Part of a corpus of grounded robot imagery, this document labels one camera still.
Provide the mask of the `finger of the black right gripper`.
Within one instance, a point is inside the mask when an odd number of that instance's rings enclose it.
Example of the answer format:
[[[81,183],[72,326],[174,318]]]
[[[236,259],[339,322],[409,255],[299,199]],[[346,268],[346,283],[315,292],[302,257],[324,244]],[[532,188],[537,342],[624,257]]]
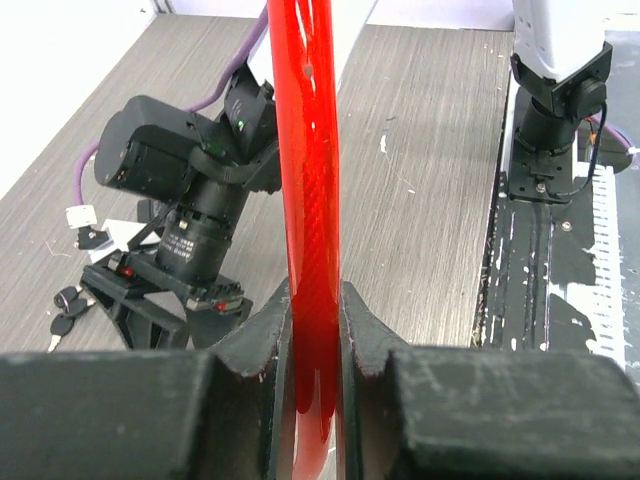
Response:
[[[240,323],[240,297],[221,297],[182,317],[147,296],[161,289],[141,278],[83,277],[81,285],[104,310],[130,349],[206,349]]]

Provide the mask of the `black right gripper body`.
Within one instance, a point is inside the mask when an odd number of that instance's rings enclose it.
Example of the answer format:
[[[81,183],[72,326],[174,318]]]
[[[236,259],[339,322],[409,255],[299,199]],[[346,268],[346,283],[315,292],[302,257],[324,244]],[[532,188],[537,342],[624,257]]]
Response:
[[[153,249],[130,246],[84,268],[81,283],[116,320],[176,320],[148,299],[172,293],[188,320],[244,320],[252,302],[239,282],[220,274],[249,192],[212,180],[192,184],[181,202],[166,206]]]

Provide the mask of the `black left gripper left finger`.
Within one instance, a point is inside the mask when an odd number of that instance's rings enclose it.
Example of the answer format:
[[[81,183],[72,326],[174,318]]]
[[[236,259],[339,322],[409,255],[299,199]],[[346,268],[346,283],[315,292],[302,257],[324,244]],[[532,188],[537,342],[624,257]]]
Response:
[[[1,359],[5,479],[288,479],[290,295],[207,350]]]

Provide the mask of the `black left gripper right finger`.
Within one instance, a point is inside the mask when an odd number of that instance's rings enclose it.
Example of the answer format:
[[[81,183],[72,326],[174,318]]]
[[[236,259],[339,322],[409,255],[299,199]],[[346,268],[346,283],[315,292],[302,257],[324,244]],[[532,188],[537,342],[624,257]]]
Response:
[[[612,360],[411,345],[340,297],[340,478],[638,477],[639,393]]]

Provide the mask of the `black-headed key bunch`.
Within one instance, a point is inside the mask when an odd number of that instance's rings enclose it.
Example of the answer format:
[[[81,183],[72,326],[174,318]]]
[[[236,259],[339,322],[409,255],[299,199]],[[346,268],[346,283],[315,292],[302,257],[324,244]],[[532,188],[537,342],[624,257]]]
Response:
[[[76,320],[96,304],[93,298],[82,297],[82,292],[83,288],[75,285],[67,286],[54,295],[54,305],[60,309],[60,312],[53,318],[50,324],[48,353],[52,353],[58,347],[61,340],[71,332]]]

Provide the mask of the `red cable lock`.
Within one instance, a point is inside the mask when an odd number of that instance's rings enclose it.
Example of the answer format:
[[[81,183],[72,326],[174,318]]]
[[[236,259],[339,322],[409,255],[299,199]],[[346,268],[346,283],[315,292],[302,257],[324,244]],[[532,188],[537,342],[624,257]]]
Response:
[[[297,409],[293,478],[323,469],[337,389],[340,160],[331,4],[268,4]]]

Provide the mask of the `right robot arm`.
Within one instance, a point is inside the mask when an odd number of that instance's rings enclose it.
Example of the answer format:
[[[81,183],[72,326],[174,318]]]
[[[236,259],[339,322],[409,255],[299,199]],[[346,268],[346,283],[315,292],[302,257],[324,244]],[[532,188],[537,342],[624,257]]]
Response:
[[[517,1],[511,69],[529,98],[513,127],[510,194],[568,203],[570,149],[580,123],[606,112],[612,45],[581,1]],[[131,349],[206,348],[249,315],[240,284],[220,268],[248,196],[281,188],[268,17],[224,70],[214,119],[132,97],[84,155],[103,186],[139,196],[138,230],[78,230],[91,254],[81,283]]]

